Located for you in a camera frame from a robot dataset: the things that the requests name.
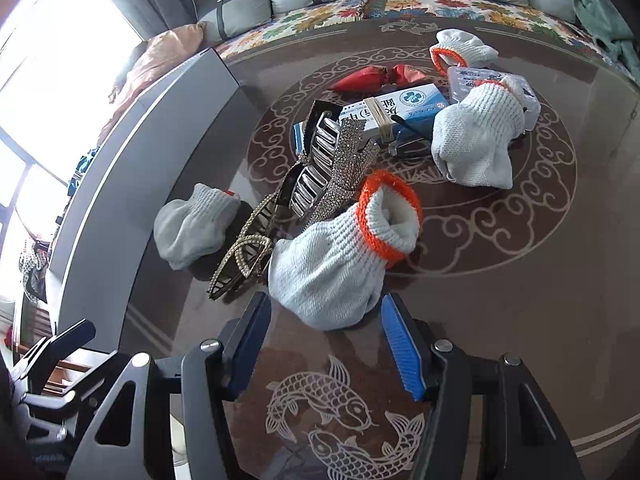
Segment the red foil packet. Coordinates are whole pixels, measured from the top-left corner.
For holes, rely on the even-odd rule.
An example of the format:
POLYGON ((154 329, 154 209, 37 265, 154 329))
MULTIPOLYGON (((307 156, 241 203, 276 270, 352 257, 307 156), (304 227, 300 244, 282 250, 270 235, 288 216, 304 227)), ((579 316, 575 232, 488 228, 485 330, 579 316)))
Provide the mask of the red foil packet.
POLYGON ((388 86, 401 89, 425 81, 427 74, 408 64, 392 67, 370 65, 334 82, 329 89, 338 93, 375 93, 388 86))

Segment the white cardboard box tray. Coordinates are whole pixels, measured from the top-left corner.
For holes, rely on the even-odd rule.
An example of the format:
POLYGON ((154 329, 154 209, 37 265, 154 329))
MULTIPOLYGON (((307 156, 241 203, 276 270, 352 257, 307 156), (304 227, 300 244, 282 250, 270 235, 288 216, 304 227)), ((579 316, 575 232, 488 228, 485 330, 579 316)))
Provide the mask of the white cardboard box tray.
POLYGON ((82 177, 58 231, 46 275, 55 333, 81 320, 87 347, 117 348, 154 219, 184 166, 239 84, 207 49, 134 100, 82 177))

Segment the blue white ointment box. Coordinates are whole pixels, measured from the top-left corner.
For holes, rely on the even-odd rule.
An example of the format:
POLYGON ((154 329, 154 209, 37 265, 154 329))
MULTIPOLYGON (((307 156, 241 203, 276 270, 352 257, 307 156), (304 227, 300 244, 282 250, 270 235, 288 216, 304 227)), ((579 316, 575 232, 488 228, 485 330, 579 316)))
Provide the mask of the blue white ointment box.
POLYGON ((366 146, 398 144, 405 124, 430 126, 448 106, 434 84, 370 96, 344 106, 314 102, 307 118, 292 127, 294 153, 317 158, 358 153, 366 146))

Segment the floral sofa cover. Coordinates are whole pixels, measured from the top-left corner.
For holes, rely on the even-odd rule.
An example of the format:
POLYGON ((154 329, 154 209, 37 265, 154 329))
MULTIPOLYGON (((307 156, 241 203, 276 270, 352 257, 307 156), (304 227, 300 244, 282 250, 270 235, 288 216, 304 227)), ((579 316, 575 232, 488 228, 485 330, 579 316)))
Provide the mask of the floral sofa cover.
POLYGON ((415 35, 423 32, 416 24, 419 18, 462 18, 508 26, 545 36, 559 46, 574 47, 587 58, 608 64, 633 81, 639 80, 638 70, 620 54, 610 52, 602 40, 590 36, 582 25, 563 21, 531 6, 490 0, 336 0, 278 14, 271 21, 224 41, 215 50, 222 58, 232 58, 303 32, 380 18, 389 18, 397 28, 415 35))

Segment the silver rhinestone hair claw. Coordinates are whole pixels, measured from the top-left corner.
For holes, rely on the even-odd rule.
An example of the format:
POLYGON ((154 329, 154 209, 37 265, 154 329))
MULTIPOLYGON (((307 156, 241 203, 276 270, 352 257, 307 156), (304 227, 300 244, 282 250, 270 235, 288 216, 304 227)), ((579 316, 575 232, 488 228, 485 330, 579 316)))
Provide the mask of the silver rhinestone hair claw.
POLYGON ((380 147, 364 137, 366 122, 341 118, 342 110, 331 102, 314 102, 298 139, 297 162, 277 192, 276 205, 306 226, 346 208, 378 159, 380 147))

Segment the pink blanket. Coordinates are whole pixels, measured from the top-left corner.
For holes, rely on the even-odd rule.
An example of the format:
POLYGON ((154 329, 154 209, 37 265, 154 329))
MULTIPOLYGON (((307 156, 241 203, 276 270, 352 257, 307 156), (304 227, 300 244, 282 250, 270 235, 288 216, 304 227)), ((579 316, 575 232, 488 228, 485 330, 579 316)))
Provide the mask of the pink blanket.
POLYGON ((140 44, 140 48, 145 46, 145 49, 132 63, 124 82, 114 84, 110 95, 110 117, 98 135, 96 146, 103 144, 122 115, 143 91, 200 50, 204 36, 203 24, 189 24, 166 30, 140 44))

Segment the white glove orange cuff front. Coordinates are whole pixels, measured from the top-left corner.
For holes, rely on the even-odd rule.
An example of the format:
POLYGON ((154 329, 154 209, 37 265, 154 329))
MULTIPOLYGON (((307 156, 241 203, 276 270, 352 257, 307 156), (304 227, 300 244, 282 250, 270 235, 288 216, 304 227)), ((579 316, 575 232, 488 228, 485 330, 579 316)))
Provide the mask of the white glove orange cuff front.
POLYGON ((416 249, 422 222, 413 188, 376 170, 342 214, 277 241, 269 295, 316 330, 356 325, 378 303, 386 270, 416 249))

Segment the green cloth on sofa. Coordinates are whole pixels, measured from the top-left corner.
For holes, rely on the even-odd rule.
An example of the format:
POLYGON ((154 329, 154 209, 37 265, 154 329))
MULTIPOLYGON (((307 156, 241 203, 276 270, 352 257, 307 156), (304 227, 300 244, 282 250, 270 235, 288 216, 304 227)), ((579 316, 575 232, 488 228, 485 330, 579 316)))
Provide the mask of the green cloth on sofa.
POLYGON ((639 82, 639 40, 611 0, 573 0, 573 9, 593 41, 639 82))

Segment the grey cushion far left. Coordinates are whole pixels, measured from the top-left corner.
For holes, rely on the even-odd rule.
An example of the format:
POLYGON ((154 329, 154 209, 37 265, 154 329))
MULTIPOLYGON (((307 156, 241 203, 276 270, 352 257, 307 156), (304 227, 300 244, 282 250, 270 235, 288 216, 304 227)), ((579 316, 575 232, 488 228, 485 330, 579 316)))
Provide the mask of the grey cushion far left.
POLYGON ((271 0, 214 0, 198 22, 204 27, 204 42, 216 47, 271 19, 271 0))

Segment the white glove orange cuff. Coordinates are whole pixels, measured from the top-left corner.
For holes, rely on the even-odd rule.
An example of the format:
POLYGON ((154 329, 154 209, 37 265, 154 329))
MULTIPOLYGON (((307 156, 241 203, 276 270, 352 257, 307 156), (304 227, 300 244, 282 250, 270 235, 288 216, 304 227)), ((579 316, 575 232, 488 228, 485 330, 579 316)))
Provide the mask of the white glove orange cuff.
POLYGON ((450 66, 486 68, 498 60, 499 52, 470 32, 450 28, 436 34, 430 55, 436 70, 446 76, 450 66))
POLYGON ((416 249, 422 222, 413 188, 376 170, 342 214, 277 241, 269 295, 316 330, 356 325, 378 303, 386 270, 416 249))

